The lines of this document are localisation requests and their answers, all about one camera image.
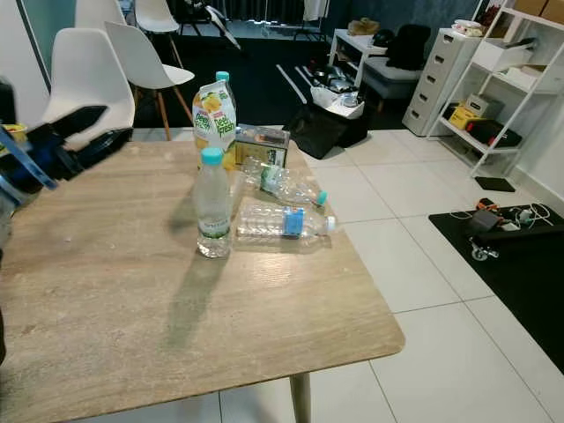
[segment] black floor mat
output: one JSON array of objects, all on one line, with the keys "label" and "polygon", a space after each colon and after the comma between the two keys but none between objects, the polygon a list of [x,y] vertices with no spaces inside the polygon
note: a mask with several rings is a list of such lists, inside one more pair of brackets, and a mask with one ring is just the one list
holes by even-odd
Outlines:
[{"label": "black floor mat", "polygon": [[[550,213],[550,220],[555,225],[564,223],[554,211],[550,210]],[[561,328],[564,323],[564,235],[500,244],[497,248],[499,258],[478,262],[471,257],[471,244],[464,236],[467,220],[455,219],[447,213],[435,214],[429,219],[564,374]],[[548,226],[542,220],[535,222],[536,225]]]},{"label": "black floor mat", "polygon": [[[175,65],[166,37],[156,36],[154,45],[163,63]],[[309,85],[294,69],[314,59],[327,61],[330,46],[323,42],[239,39],[242,54],[229,42],[215,37],[182,36],[175,38],[184,67],[196,77],[179,88],[191,107],[201,85],[215,80],[216,71],[229,71],[231,87],[237,102],[238,122],[254,125],[283,125],[301,107],[301,101],[284,80],[276,65],[280,64],[304,95],[310,99]],[[163,90],[168,123],[171,127],[191,126],[171,89]],[[401,124],[407,103],[390,100],[382,113],[375,110],[377,95],[367,97],[369,129],[396,130]],[[147,93],[136,112],[137,128],[162,128],[162,120]]]}]

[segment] table leg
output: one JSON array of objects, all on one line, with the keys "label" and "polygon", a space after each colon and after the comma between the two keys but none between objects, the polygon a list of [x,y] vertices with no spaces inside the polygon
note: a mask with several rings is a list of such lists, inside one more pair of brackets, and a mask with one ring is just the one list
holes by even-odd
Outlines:
[{"label": "table leg", "polygon": [[309,392],[309,373],[290,376],[292,389],[293,413],[296,423],[311,421],[311,395]]},{"label": "table leg", "polygon": [[329,53],[329,66],[332,66],[335,62],[335,54],[337,53],[337,35],[333,34],[333,42],[331,43],[331,52]]},{"label": "table leg", "polygon": [[362,82],[362,72],[364,71],[364,62],[368,59],[368,53],[362,53],[362,58],[360,59],[359,69],[356,71],[356,78],[354,79],[354,86],[357,88]]}]

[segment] blue label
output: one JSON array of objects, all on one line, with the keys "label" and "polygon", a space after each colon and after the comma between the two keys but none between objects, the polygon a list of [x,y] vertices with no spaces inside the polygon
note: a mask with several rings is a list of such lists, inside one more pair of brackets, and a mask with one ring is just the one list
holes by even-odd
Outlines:
[{"label": "blue label", "polygon": [[300,236],[303,231],[303,209],[286,207],[284,209],[284,235]]}]

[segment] empty plastic bottle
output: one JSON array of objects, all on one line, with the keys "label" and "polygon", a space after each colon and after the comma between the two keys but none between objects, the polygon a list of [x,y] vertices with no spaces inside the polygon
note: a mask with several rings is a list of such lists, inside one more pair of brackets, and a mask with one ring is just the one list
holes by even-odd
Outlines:
[{"label": "empty plastic bottle", "polygon": [[335,230],[334,216],[324,217],[301,207],[250,205],[241,210],[237,234],[312,238]]},{"label": "empty plastic bottle", "polygon": [[247,183],[284,203],[324,205],[327,201],[327,191],[319,190],[295,170],[268,165],[254,157],[245,159],[242,170],[247,176]]},{"label": "empty plastic bottle", "polygon": [[221,166],[220,148],[202,150],[203,167],[194,186],[194,206],[197,215],[197,246],[206,257],[229,254],[231,227],[231,197],[226,170]]}]

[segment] blue bottle cap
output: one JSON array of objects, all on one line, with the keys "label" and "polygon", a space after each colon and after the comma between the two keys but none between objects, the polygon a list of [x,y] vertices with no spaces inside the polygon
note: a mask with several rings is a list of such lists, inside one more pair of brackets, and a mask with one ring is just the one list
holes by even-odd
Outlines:
[{"label": "blue bottle cap", "polygon": [[223,159],[223,151],[217,147],[207,147],[202,150],[202,163],[208,166],[217,166],[221,164]]},{"label": "blue bottle cap", "polygon": [[317,197],[317,205],[324,205],[327,201],[327,191],[321,191]]},{"label": "blue bottle cap", "polygon": [[218,70],[215,72],[215,80],[216,81],[227,81],[229,82],[229,72],[225,72],[224,70]]}]

